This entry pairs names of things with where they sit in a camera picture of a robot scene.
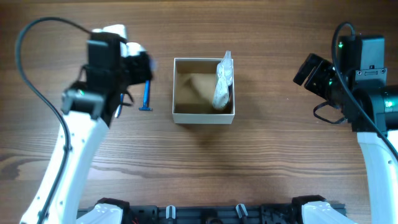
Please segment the blue white toothbrush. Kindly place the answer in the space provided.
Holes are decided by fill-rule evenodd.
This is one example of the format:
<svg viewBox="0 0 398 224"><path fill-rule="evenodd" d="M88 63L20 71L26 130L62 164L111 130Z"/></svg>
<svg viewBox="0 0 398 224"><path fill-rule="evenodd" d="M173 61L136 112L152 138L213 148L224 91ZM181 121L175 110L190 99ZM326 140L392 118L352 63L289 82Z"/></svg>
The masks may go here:
<svg viewBox="0 0 398 224"><path fill-rule="evenodd" d="M122 108L123 108L123 103L124 103L124 94L121 93L120 94L120 102L119 102L119 105L116 108L116 111L115 111L115 114L114 114L115 118L119 118L120 117L121 111L122 111Z"/></svg>

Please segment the white printed tube bottle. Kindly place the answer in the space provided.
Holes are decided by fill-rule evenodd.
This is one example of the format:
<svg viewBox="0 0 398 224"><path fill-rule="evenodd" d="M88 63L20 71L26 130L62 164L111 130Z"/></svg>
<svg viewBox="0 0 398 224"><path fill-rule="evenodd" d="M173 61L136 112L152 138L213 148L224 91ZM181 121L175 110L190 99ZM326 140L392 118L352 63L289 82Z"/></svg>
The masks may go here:
<svg viewBox="0 0 398 224"><path fill-rule="evenodd" d="M229 101L229 86L226 84L225 77L216 80L215 92L212 105L216 110L223 110Z"/></svg>

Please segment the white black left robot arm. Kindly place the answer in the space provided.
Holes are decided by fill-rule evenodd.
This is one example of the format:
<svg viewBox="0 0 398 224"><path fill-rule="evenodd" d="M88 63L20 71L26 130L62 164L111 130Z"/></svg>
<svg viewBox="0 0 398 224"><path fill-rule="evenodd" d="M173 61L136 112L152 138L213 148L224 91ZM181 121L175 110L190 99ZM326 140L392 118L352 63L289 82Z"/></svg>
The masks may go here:
<svg viewBox="0 0 398 224"><path fill-rule="evenodd" d="M152 79L146 49L129 42L124 25L90 32L86 80L77 80L62 94L57 142L40 187L21 223L122 223L127 210L111 206L97 215L78 218L78 206L95 152L112 119L125 106L131 85Z"/></svg>

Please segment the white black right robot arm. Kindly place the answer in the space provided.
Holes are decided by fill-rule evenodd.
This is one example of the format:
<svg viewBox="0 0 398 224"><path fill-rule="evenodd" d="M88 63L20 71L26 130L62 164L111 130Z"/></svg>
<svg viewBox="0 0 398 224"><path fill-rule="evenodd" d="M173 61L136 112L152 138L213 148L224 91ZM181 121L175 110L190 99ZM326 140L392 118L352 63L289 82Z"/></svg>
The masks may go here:
<svg viewBox="0 0 398 224"><path fill-rule="evenodd" d="M346 96L334 66L309 54L294 82L323 98L324 105L343 113L357 134L368 177L372 223L397 223L397 159L365 120L368 115L393 146L397 146L397 87L386 85L384 38L381 35L338 39L339 69L358 110Z"/></svg>

